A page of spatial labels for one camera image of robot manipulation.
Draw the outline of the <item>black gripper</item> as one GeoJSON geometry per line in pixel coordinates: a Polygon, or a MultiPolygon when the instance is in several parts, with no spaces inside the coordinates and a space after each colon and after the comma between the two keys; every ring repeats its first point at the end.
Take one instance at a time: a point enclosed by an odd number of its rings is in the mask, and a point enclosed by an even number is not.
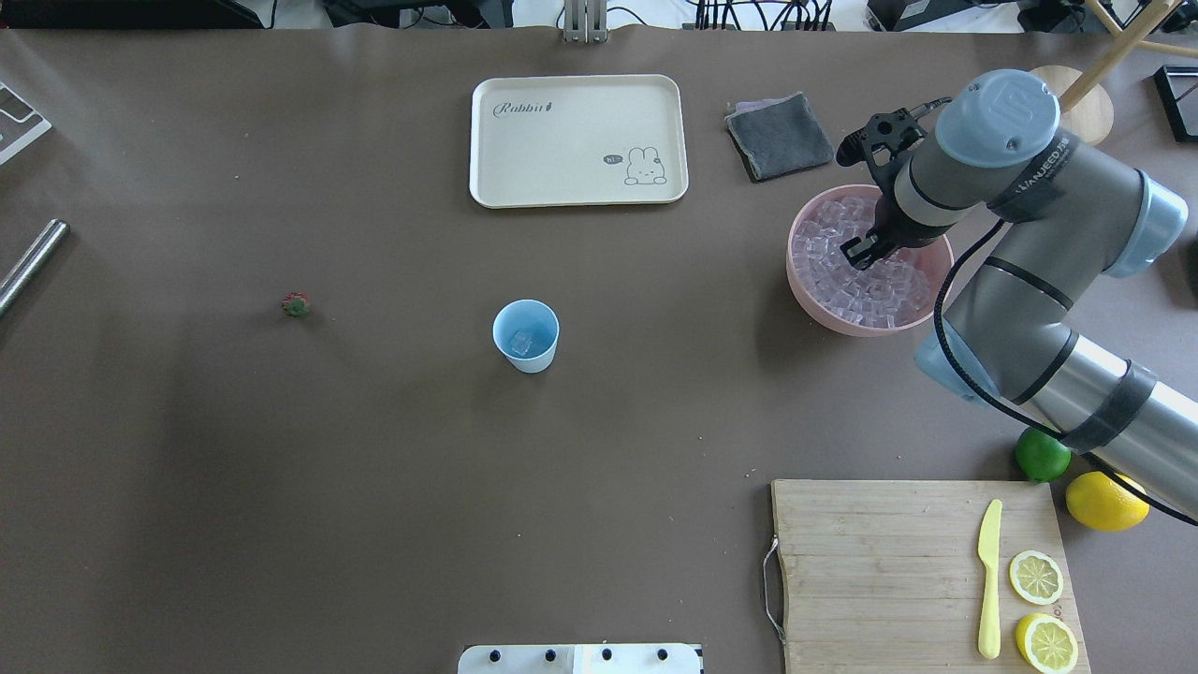
{"type": "Polygon", "coordinates": [[[875,225],[871,236],[851,238],[841,245],[847,261],[853,261],[857,271],[869,271],[894,251],[904,248],[928,245],[937,236],[945,233],[946,226],[924,225],[898,208],[895,198],[883,193],[875,205],[875,225]]]}

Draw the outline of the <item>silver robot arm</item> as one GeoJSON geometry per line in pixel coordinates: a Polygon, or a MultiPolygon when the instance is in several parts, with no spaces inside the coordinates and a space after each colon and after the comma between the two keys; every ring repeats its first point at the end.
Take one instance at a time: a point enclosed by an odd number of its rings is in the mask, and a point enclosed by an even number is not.
{"type": "Polygon", "coordinates": [[[997,245],[950,306],[936,303],[916,366],[1194,524],[1194,401],[1067,324],[1097,277],[1130,277],[1176,243],[1187,204],[1087,145],[1060,113],[1039,77],[998,69],[954,98],[873,115],[836,153],[881,187],[873,226],[841,249],[865,271],[939,242],[984,205],[997,245]]]}

